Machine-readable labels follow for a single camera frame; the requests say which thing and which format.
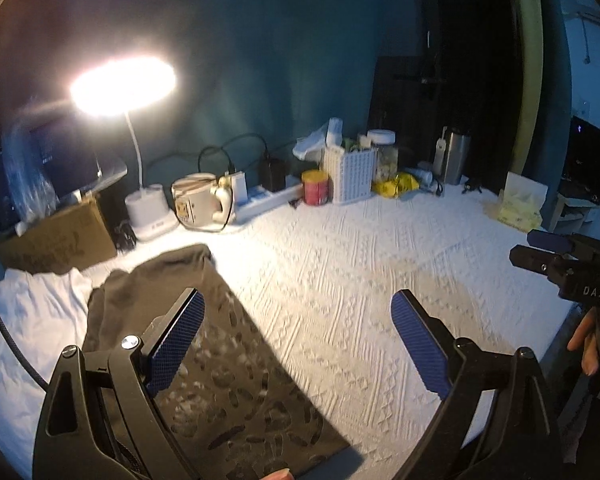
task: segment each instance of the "lamp base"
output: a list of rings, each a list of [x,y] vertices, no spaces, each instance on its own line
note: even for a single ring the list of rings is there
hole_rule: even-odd
[[[125,205],[131,227],[141,242],[153,240],[179,225],[175,213],[167,205],[160,184],[133,192],[125,198]]]

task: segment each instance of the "lamp head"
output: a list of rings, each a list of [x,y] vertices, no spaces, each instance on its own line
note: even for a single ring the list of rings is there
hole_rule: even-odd
[[[173,67],[157,57],[112,60],[71,85],[75,105],[91,115],[115,116],[156,102],[176,86]]]

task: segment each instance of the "white power strip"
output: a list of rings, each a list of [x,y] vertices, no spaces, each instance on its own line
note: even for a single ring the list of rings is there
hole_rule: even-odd
[[[294,176],[286,176],[286,188],[272,193],[262,186],[252,187],[247,190],[249,201],[238,206],[235,211],[235,223],[241,224],[249,218],[271,211],[292,200],[299,200],[303,196],[302,182]]]

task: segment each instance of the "white tablecloth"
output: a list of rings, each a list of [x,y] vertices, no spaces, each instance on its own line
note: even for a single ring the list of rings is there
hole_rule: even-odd
[[[525,235],[485,215],[495,200],[447,186],[442,198],[282,206],[223,234],[178,228],[84,274],[98,286],[113,268],[207,244],[289,373],[364,458],[353,478],[390,478],[439,404],[392,325],[394,292],[411,289],[485,350],[530,346],[538,358],[570,308],[544,277],[510,264]]]

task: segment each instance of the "blue gripper pad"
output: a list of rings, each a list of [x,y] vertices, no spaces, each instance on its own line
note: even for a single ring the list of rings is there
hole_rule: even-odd
[[[445,400],[451,391],[451,382],[446,355],[430,329],[434,318],[425,312],[408,290],[402,290],[396,292],[391,300],[391,319],[426,389]]]
[[[151,380],[146,384],[146,390],[151,398],[170,386],[204,317],[205,298],[197,291],[149,357]]]
[[[573,242],[568,238],[536,229],[528,232],[526,242],[532,247],[556,254],[568,254],[573,251]]]

